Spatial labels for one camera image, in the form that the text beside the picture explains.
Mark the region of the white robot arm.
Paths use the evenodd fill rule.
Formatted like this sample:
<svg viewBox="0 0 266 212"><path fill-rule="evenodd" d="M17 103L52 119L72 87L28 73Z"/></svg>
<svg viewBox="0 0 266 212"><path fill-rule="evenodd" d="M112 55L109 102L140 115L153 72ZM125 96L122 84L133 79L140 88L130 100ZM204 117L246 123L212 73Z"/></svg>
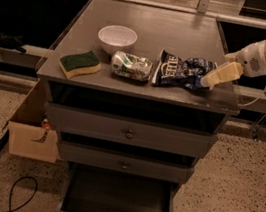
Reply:
<svg viewBox="0 0 266 212"><path fill-rule="evenodd" d="M202 78L204 88L239 79L241 76L258 77L266 75L266 40L249 44L240 51L224 56L226 62Z"/></svg>

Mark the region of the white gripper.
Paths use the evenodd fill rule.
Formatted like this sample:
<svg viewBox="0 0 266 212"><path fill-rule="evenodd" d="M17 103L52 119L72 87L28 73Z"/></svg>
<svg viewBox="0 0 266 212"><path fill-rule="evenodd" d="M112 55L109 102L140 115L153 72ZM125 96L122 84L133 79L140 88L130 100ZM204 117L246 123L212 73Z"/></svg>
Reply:
<svg viewBox="0 0 266 212"><path fill-rule="evenodd" d="M253 78L266 75L265 47L266 42L260 41L240 51L228 53L224 56L227 63L200 78L201 86L212 88L221 83L237 80L242 74Z"/></svg>

